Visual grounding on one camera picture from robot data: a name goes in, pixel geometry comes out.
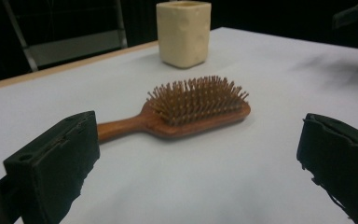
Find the grey metal stand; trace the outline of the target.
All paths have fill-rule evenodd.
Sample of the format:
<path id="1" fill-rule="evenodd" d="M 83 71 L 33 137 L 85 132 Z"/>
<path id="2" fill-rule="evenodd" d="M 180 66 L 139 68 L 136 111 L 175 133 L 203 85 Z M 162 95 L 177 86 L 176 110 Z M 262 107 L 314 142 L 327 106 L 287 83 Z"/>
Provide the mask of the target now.
<path id="1" fill-rule="evenodd" d="M 120 0 L 1 0 L 32 72 L 127 46 Z"/>

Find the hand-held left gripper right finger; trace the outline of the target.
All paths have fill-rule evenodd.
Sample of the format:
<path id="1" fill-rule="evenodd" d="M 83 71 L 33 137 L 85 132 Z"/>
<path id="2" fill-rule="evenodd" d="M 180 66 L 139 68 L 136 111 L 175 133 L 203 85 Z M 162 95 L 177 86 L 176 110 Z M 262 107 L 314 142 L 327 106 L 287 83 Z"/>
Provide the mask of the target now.
<path id="1" fill-rule="evenodd" d="M 323 115 L 309 113 L 296 153 L 312 181 L 358 224 L 358 130 Z"/>

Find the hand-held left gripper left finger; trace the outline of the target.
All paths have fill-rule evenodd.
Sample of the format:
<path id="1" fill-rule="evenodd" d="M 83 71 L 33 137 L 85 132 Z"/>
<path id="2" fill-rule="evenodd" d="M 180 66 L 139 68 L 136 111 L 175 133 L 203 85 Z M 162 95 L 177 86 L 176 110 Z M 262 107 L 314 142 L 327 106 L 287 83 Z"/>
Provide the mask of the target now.
<path id="1" fill-rule="evenodd" d="M 94 112 L 55 124 L 4 160 L 9 219 L 59 224 L 99 158 Z"/>

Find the wooden hairbrush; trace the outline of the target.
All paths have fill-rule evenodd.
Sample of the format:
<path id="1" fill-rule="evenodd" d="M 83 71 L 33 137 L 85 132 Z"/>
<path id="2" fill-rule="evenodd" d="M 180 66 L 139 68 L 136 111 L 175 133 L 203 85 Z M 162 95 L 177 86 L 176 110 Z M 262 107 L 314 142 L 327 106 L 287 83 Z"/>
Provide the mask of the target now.
<path id="1" fill-rule="evenodd" d="M 148 93 L 141 112 L 98 125 L 106 142 L 127 133 L 177 138 L 241 122 L 250 114 L 249 93 L 225 77 L 199 77 L 160 85 Z"/>

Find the cream square cup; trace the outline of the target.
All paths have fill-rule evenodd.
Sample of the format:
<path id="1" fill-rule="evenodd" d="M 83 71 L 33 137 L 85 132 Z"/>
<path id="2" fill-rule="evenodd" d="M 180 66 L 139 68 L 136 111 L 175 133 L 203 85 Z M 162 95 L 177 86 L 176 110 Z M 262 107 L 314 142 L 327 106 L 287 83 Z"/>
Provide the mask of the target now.
<path id="1" fill-rule="evenodd" d="M 170 1 L 156 4 L 160 59 L 187 69 L 208 57 L 212 4 Z"/>

